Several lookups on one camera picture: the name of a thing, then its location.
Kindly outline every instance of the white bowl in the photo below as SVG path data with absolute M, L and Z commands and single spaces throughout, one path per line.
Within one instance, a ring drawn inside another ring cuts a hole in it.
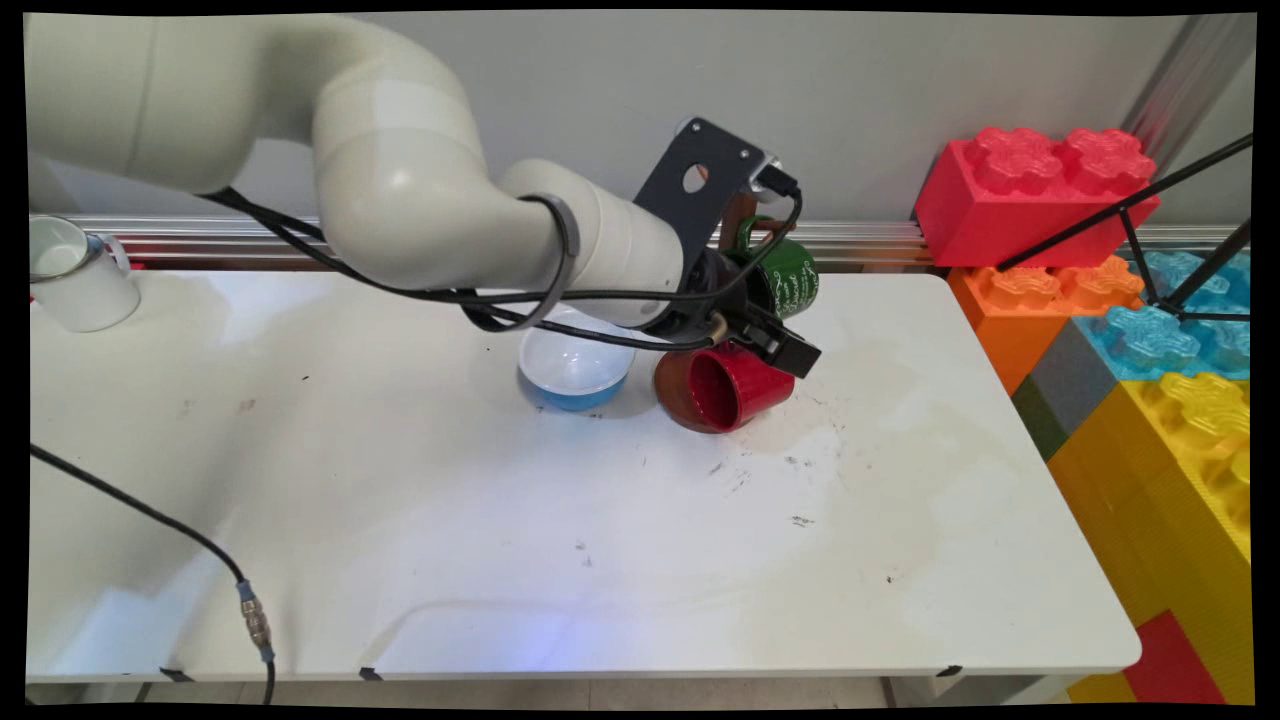
M 584 331 L 634 337 L 631 331 L 567 306 L 552 310 L 545 319 Z M 635 356 L 634 347 L 534 328 L 520 342 L 520 372 L 552 405 L 586 410 L 617 395 Z

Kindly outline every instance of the mug handle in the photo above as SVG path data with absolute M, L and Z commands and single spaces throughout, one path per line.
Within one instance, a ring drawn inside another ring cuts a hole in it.
M 129 256 L 124 252 L 124 243 L 115 238 L 114 234 L 100 234 L 102 242 L 111 249 L 111 256 L 115 258 L 115 264 L 120 266 L 125 273 L 129 272 Z
M 742 224 L 737 227 L 737 238 L 733 243 L 733 250 L 746 252 L 751 247 L 751 231 L 755 229 L 756 223 L 768 220 L 773 220 L 773 218 L 768 215 L 751 215 L 742 220 Z

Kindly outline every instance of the brown mug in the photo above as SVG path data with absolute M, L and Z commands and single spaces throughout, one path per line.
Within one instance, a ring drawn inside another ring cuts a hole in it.
M 653 369 L 653 389 L 658 402 L 678 425 L 699 433 L 718 433 L 703 419 L 689 387 L 689 368 L 692 352 L 668 352 Z

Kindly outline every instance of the cable connector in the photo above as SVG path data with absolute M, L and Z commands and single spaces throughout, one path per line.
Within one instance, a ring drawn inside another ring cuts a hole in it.
M 236 589 L 241 593 L 241 615 L 244 616 L 248 638 L 253 641 L 253 646 L 262 655 L 262 662 L 271 662 L 275 660 L 275 651 L 271 650 L 271 626 L 266 624 L 266 612 L 262 610 L 262 603 L 253 594 L 253 588 L 250 587 L 248 580 L 237 583 Z
M 760 168 L 760 172 L 755 176 L 755 182 L 783 197 L 791 197 L 791 193 L 794 193 L 796 187 L 800 186 L 800 181 L 786 174 L 781 168 L 773 164 L 767 164 Z

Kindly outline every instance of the metal rail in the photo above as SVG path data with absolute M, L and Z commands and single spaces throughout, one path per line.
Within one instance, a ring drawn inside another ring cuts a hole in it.
M 247 218 L 64 215 L 86 232 L 114 234 L 136 263 L 155 269 L 315 270 L 315 263 Z M 303 218 L 316 222 L 316 218 Z M 1211 252 L 1234 225 L 1143 225 L 1138 238 L 1152 251 Z M 763 238 L 759 233 L 755 240 Z M 790 234 L 818 260 L 824 273 L 864 268 L 922 272 L 933 260 L 915 223 L 801 222 Z M 708 240 L 714 245 L 714 234 Z M 323 243 L 316 247 L 328 251 Z M 1129 249 L 1117 251 L 1129 259 Z

